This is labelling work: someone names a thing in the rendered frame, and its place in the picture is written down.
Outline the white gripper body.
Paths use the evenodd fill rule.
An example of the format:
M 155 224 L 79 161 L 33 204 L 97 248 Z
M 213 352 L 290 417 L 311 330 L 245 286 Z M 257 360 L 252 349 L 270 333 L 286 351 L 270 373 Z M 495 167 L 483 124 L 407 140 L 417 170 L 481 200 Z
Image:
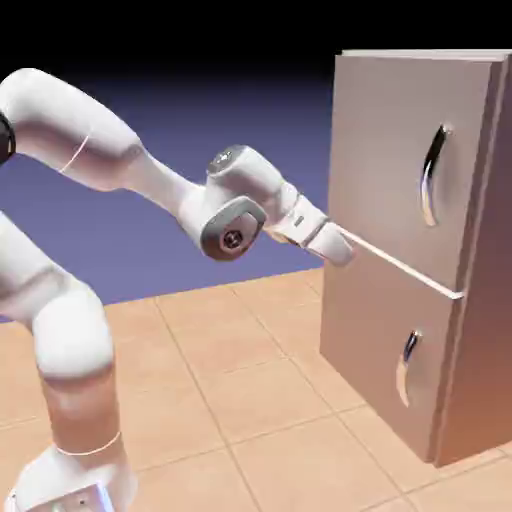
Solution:
M 332 221 L 325 222 L 304 245 L 304 249 L 336 267 L 347 265 L 353 249 L 341 228 Z

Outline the large cabinet door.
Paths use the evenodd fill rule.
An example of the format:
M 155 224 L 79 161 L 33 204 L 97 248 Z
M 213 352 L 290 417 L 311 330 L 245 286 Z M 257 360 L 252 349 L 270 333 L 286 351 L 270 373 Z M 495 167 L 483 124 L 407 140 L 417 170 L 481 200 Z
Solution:
M 346 230 L 457 292 L 504 58 L 345 54 L 336 62 L 329 208 Z M 425 155 L 451 128 L 434 173 L 438 224 L 419 200 Z

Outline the small cabinet door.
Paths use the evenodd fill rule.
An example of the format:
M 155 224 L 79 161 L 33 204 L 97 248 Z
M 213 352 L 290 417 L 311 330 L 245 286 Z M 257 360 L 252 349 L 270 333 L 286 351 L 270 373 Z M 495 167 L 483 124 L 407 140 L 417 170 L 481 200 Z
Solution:
M 357 249 L 344 268 L 324 270 L 320 352 L 424 461 L 435 457 L 459 300 Z M 422 333 L 408 370 L 410 405 L 395 386 L 412 330 Z

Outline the light wooden cabinet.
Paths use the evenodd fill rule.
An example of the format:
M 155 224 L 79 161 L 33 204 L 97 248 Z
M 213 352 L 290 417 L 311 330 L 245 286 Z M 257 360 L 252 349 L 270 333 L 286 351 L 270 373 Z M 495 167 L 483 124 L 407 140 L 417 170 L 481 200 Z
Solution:
M 435 457 L 425 461 L 442 467 L 512 441 L 512 50 L 353 50 L 342 55 L 352 53 L 506 61 L 465 242 L 461 290 L 443 287 L 343 227 L 354 257 L 363 249 L 460 302 Z

